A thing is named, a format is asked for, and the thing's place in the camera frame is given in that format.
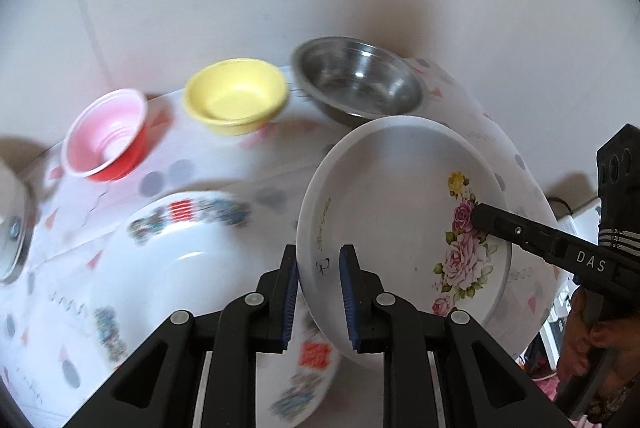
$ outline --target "black cord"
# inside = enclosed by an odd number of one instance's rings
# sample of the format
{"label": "black cord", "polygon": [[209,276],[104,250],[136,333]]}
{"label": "black cord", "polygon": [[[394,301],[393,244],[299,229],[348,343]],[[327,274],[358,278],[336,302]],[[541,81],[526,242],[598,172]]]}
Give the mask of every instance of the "black cord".
{"label": "black cord", "polygon": [[557,202],[558,204],[564,205],[564,207],[566,207],[567,210],[569,211],[569,215],[572,215],[574,213],[574,211],[571,209],[571,206],[569,204],[567,204],[563,199],[561,199],[559,197],[547,197],[546,199],[549,202]]}

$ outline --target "table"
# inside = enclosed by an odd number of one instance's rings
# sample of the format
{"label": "table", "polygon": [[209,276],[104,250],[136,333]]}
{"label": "table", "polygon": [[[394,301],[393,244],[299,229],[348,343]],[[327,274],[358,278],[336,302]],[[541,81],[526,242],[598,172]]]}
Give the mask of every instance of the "table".
{"label": "table", "polygon": [[[511,211],[555,225],[546,199],[505,133],[481,104],[434,62],[410,59],[428,101],[423,117],[467,139],[489,162]],[[59,428],[108,377],[91,342],[87,302],[111,233],[132,212],[177,191],[225,189],[270,207],[295,231],[309,180],[349,131],[295,87],[286,109],[261,130],[220,137],[191,120],[180,92],[150,101],[151,149],[123,180],[92,183],[65,175],[60,145],[23,174],[36,202],[33,238],[21,272],[0,286],[2,380],[35,428]],[[567,274],[513,248],[508,284],[488,330],[516,356],[548,316]],[[382,423],[382,376],[343,358],[338,376],[305,427]]]}

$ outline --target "screw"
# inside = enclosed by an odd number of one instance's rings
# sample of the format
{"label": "screw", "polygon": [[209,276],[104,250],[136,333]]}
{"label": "screw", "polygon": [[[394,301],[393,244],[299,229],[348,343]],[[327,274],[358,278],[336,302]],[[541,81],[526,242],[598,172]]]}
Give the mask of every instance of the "screw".
{"label": "screw", "polygon": [[264,296],[262,296],[260,293],[251,293],[251,294],[247,294],[247,296],[244,297],[244,303],[246,303],[247,305],[252,305],[252,306],[256,306],[256,305],[261,305],[261,303],[264,302]]}
{"label": "screw", "polygon": [[464,311],[453,311],[451,321],[458,325],[466,325],[469,322],[469,315]]}
{"label": "screw", "polygon": [[20,231],[22,230],[22,221],[18,217],[14,217],[11,226],[9,226],[9,239],[16,241],[20,238]]}
{"label": "screw", "polygon": [[182,325],[189,321],[189,313],[187,311],[176,311],[169,319],[174,325]]}
{"label": "screw", "polygon": [[378,296],[376,296],[376,302],[378,302],[379,305],[388,307],[389,305],[393,305],[394,303],[396,303],[396,297],[393,296],[393,294],[380,293]]}

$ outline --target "black handle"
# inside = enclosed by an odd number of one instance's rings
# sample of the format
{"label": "black handle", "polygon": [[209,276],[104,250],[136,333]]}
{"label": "black handle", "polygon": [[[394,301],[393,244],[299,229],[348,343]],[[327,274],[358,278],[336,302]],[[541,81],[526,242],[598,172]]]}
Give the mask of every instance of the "black handle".
{"label": "black handle", "polygon": [[[584,289],[586,302],[582,321],[591,328],[597,321],[621,318],[629,313],[628,307]],[[591,347],[587,353],[589,370],[584,376],[572,376],[561,383],[556,396],[556,406],[569,419],[580,419],[610,372],[618,351],[613,348]]]}

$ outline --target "human hand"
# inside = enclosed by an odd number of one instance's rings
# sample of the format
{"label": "human hand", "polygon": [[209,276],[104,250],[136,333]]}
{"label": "human hand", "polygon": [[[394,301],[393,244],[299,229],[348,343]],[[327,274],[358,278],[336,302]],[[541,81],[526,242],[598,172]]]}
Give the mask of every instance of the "human hand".
{"label": "human hand", "polygon": [[578,289],[571,298],[572,310],[558,360],[558,379],[562,382],[571,376],[584,376],[589,370],[587,352],[592,345],[616,348],[620,354],[598,392],[601,397],[609,397],[640,372],[640,314],[598,322],[589,329],[580,318],[585,300],[583,289]]}

